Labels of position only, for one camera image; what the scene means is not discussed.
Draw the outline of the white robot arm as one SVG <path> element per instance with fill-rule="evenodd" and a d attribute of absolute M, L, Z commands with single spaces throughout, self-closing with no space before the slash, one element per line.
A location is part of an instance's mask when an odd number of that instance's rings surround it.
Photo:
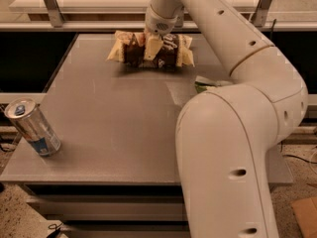
<path fill-rule="evenodd" d="M 182 108 L 175 129 L 191 238 L 278 238 L 265 157 L 305 116 L 304 80 L 225 0 L 151 0 L 146 26 L 169 33 L 187 10 L 232 84 Z"/>

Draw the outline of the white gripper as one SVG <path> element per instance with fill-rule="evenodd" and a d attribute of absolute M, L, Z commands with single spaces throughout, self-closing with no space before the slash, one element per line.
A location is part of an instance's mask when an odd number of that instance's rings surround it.
<path fill-rule="evenodd" d="M 146 11 L 146 35 L 144 60 L 153 60 L 160 51 L 163 40 L 161 36 L 169 34 L 174 28 L 181 8 L 174 6 L 155 6 L 151 4 Z"/>

